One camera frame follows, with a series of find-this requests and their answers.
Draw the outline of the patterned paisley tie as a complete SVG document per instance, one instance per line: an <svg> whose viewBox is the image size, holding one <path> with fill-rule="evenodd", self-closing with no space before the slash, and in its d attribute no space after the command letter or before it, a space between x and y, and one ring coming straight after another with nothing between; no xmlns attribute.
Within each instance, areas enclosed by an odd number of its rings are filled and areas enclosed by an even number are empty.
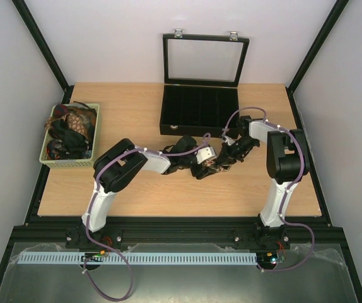
<svg viewBox="0 0 362 303"><path fill-rule="evenodd" d="M231 169L231 166L236 164L236 160L206 160L202 163L203 175L209 176L217 173L227 172Z"/></svg>

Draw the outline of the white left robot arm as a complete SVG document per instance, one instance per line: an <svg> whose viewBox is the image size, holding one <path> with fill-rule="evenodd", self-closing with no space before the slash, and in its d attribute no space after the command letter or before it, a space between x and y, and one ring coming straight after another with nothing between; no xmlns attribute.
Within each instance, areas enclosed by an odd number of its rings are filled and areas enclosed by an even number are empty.
<svg viewBox="0 0 362 303"><path fill-rule="evenodd" d="M185 135L160 151L138 147L127 138L120 140L95 162L90 202L81 222L67 230L66 247L80 251L120 249L122 232L105 228L117 194L142 170L168 175L215 159L210 138L209 133L204 134L202 144L198 145L193 137Z"/></svg>

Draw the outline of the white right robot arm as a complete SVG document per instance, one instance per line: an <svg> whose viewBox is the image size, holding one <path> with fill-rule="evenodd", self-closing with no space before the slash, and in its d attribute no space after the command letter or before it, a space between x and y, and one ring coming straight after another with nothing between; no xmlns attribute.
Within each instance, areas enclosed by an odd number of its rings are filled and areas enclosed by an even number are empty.
<svg viewBox="0 0 362 303"><path fill-rule="evenodd" d="M271 178L267 201L258 215L248 242L257 249L287 246L284 238L285 216L289 200L302 177L310 169L308 147L304 132L288 130L267 119L239 118L240 138L236 141L226 135L225 126L222 156L243 161L245 155L260 143L266 144L266 169Z"/></svg>

